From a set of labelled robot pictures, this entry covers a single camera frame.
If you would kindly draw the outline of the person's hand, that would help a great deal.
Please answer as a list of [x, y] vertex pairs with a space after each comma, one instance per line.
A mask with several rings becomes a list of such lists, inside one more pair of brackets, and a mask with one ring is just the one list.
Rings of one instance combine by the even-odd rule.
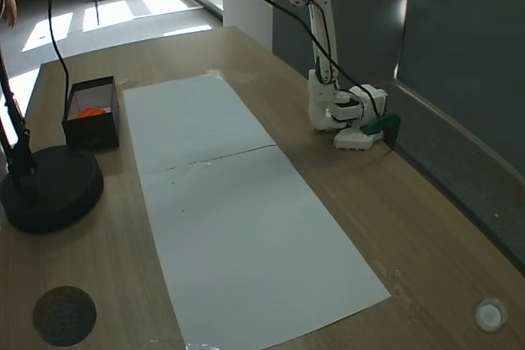
[[4, 8], [2, 12], [2, 19], [10, 27], [14, 27], [17, 21], [16, 0], [3, 0], [3, 1], [4, 1]]

